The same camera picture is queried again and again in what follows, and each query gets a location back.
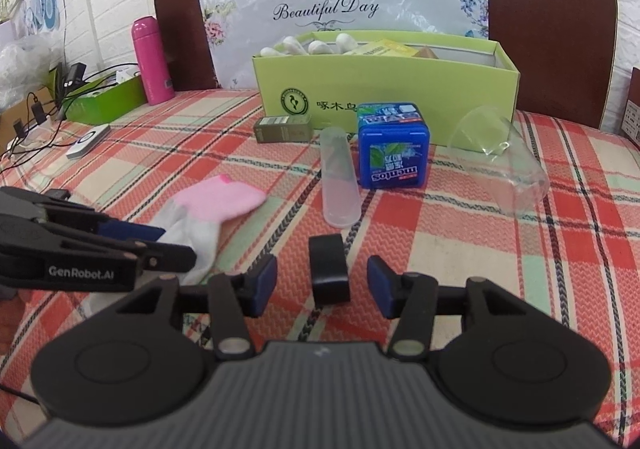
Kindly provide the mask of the white pink glove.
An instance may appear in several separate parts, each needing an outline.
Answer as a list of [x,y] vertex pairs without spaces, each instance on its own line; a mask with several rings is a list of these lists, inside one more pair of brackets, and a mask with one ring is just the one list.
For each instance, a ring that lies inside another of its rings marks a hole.
[[150,225],[163,229],[160,242],[187,245],[194,251],[194,266],[177,270],[180,282],[200,283],[214,266],[222,225],[255,211],[266,200],[262,189],[228,175],[207,178],[172,196]]

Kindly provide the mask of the small black box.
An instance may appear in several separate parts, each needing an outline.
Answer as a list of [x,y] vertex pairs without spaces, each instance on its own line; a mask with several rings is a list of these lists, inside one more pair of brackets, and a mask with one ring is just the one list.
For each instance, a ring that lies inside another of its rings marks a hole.
[[316,235],[308,241],[314,305],[324,307],[350,301],[349,273],[339,233]]

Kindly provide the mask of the translucent plastic tube case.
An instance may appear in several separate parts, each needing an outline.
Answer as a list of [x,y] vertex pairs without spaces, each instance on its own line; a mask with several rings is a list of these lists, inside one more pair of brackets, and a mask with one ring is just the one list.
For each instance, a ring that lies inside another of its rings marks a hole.
[[344,229],[361,216],[359,186],[346,133],[336,126],[320,133],[322,212],[332,227]]

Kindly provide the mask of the clear plastic cup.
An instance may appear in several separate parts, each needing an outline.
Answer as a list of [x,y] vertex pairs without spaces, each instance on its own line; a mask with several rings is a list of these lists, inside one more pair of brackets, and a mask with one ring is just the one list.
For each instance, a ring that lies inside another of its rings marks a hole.
[[547,173],[512,122],[494,108],[466,113],[452,132],[448,152],[506,215],[531,211],[548,195]]

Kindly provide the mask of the yellow green paper box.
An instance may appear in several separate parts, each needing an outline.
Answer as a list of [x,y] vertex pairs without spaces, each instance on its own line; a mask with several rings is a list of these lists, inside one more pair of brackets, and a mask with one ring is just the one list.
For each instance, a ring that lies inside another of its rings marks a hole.
[[418,49],[392,40],[379,40],[362,44],[345,53],[345,56],[384,56],[384,57],[414,57]]

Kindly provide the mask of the white remote device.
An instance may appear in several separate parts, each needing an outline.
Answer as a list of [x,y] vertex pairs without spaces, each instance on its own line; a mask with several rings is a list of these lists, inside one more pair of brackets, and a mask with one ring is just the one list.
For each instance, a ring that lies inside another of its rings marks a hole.
[[82,135],[79,139],[73,143],[70,148],[66,151],[67,159],[78,159],[85,157],[94,147],[98,146],[102,140],[110,134],[111,125],[110,124],[102,124],[99,126],[95,126],[94,128],[90,128],[90,130]]

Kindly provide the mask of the green side box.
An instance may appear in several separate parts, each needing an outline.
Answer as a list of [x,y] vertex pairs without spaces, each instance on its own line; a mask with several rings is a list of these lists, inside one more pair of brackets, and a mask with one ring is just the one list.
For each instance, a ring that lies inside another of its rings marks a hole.
[[139,66],[125,62],[89,74],[75,86],[65,82],[62,95],[55,98],[54,112],[70,122],[100,125],[117,120],[145,102]]

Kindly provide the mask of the pink thermos bottle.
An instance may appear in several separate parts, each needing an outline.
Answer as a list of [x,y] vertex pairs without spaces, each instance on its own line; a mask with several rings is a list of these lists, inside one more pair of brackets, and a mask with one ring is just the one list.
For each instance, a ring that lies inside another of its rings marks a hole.
[[152,16],[137,19],[131,27],[134,54],[142,77],[146,100],[158,105],[175,97],[165,59],[160,26]]

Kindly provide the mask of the blue mentos gum box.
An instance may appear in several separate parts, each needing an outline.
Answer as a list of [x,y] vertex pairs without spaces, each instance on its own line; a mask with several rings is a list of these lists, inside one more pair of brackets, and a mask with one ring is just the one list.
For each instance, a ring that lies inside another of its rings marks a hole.
[[357,109],[360,185],[419,188],[426,180],[431,133],[413,102],[368,102]]

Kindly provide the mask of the small olive green box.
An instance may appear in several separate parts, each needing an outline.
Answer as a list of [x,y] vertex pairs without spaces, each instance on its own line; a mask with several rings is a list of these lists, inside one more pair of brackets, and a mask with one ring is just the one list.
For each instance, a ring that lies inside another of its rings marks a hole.
[[263,117],[254,124],[258,144],[309,143],[314,128],[308,116]]

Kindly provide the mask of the plaid bed sheet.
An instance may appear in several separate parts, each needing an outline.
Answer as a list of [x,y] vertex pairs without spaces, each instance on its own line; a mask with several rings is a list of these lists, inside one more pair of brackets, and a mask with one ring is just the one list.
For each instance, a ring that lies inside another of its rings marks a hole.
[[262,317],[248,328],[270,339],[386,342],[394,330],[370,298],[366,265],[380,255],[396,271],[445,285],[494,280],[608,357],[610,391],[598,414],[619,443],[639,434],[639,154],[627,140],[521,112],[516,127],[550,180],[547,198],[521,217],[499,212],[445,148],[430,152],[426,185],[363,192],[361,220],[343,233],[350,302],[318,308],[311,297],[308,241],[325,235],[316,145],[261,145],[262,115],[249,92],[187,92],[116,121],[91,154],[70,161],[61,147],[1,164],[2,183],[65,188],[74,200],[147,223],[177,191],[227,175],[265,191],[255,212],[221,227],[215,270],[237,273],[266,253],[279,276]]

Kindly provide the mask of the white plastic bag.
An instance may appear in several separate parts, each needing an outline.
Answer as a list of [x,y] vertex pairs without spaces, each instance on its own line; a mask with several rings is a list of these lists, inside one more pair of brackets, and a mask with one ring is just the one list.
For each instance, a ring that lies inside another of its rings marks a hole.
[[0,105],[4,111],[39,90],[49,71],[62,59],[62,42],[56,33],[27,35],[1,47]]

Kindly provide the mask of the green cardboard shoe box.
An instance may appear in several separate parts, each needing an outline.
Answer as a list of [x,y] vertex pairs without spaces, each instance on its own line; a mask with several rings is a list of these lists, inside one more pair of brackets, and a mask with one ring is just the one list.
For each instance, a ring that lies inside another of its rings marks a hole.
[[427,32],[354,30],[351,35],[361,44],[429,47],[434,55],[256,56],[265,115],[307,116],[317,130],[339,126],[353,133],[356,108],[363,102],[413,102],[437,146],[450,145],[458,123],[476,108],[489,107],[512,119],[520,72],[500,43]]

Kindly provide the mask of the brown cardboard shoe box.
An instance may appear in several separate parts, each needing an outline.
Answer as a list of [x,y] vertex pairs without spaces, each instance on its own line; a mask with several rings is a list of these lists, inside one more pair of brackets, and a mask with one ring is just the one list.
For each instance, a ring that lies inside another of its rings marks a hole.
[[640,69],[634,67],[628,87],[626,106],[620,132],[640,148]]

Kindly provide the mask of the dark brown headboard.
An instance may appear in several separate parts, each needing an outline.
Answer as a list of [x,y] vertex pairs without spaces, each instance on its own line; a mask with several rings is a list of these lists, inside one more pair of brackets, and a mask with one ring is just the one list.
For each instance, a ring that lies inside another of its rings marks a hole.
[[[211,90],[217,79],[198,0],[154,0],[172,84]],[[489,35],[521,71],[520,110],[597,128],[608,98],[617,0],[489,0]]]

